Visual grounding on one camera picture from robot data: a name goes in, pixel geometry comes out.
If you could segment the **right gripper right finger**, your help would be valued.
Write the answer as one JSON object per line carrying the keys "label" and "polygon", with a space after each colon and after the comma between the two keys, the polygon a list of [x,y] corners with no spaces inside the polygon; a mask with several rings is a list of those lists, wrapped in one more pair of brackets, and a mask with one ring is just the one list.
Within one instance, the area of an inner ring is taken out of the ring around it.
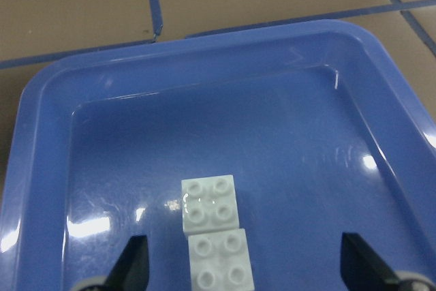
{"label": "right gripper right finger", "polygon": [[341,279],[348,290],[405,290],[405,284],[358,234],[341,237]]}

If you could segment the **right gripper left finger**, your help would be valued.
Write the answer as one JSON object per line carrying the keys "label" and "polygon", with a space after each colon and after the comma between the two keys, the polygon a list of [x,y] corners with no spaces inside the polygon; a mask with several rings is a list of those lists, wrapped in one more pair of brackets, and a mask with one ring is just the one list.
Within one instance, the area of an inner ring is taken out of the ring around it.
{"label": "right gripper left finger", "polygon": [[148,239],[132,236],[106,278],[104,290],[146,290],[148,284]]}

